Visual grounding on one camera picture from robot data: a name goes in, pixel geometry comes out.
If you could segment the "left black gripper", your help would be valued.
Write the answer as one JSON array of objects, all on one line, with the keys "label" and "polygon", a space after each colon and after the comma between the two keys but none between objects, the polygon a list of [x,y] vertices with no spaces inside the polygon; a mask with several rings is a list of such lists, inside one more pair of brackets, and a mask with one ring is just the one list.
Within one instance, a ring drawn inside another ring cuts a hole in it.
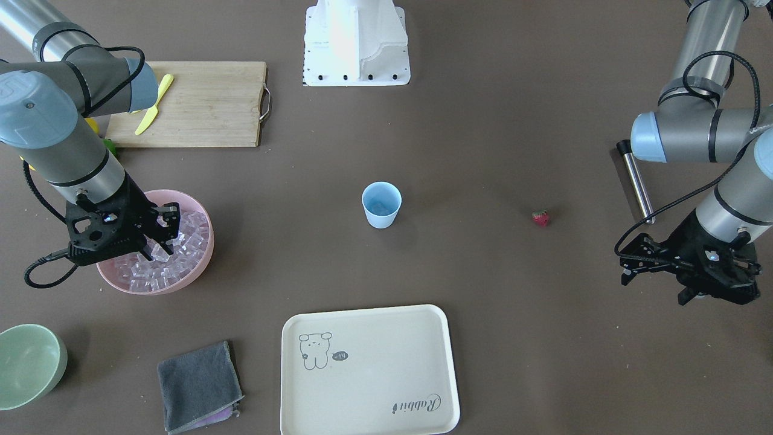
[{"label": "left black gripper", "polygon": [[657,242],[647,233],[638,234],[619,253],[620,282],[627,286],[646,272],[674,274],[685,288],[677,295],[680,306],[700,295],[710,295],[735,304],[747,304],[760,297],[755,245],[745,227],[730,242],[715,239],[690,213],[669,235]]}]

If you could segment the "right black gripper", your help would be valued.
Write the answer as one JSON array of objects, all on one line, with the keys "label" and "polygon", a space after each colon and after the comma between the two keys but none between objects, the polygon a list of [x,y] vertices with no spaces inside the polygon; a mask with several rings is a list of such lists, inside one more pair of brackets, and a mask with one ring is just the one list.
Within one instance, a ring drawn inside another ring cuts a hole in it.
[{"label": "right black gripper", "polygon": [[174,254],[181,208],[176,202],[157,205],[126,176],[110,198],[93,203],[85,195],[67,204],[69,231],[66,258],[75,265],[93,265],[124,254],[138,253],[138,260],[154,261],[149,240],[166,256]]}]

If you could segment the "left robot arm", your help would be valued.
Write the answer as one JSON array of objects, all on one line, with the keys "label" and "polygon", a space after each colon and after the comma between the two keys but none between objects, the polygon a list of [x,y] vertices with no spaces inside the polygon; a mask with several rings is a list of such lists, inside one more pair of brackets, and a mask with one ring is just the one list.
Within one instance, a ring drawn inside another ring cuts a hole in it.
[{"label": "left robot arm", "polygon": [[637,116],[630,138],[617,144],[646,224],[659,210],[635,160],[729,163],[696,190],[706,198],[666,240],[624,233],[615,244],[622,284],[647,272],[671,273],[684,287],[681,306],[707,295],[743,305],[761,295],[754,242],[772,226],[771,107],[761,103],[754,67],[736,53],[754,7],[771,11],[771,2],[688,2],[687,32],[657,110]]}]

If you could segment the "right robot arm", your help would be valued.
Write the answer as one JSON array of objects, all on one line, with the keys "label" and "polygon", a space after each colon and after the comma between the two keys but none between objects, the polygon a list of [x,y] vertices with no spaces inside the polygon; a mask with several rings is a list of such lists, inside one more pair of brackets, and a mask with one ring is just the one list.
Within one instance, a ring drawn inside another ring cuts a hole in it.
[{"label": "right robot arm", "polygon": [[2,64],[2,142],[65,199],[60,255],[76,265],[135,251],[151,259],[149,240],[171,254],[179,204],[149,201],[86,121],[155,104],[144,53],[117,57],[123,47],[103,47],[47,1],[3,1],[1,11],[2,28],[35,57]]}]

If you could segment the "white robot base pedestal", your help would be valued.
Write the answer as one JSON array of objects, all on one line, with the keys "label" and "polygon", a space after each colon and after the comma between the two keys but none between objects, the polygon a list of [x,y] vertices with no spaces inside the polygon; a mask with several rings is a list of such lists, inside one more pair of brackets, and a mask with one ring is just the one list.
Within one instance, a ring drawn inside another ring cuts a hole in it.
[{"label": "white robot base pedestal", "polygon": [[392,1],[318,1],[306,9],[303,85],[401,86],[410,81],[403,8]]}]

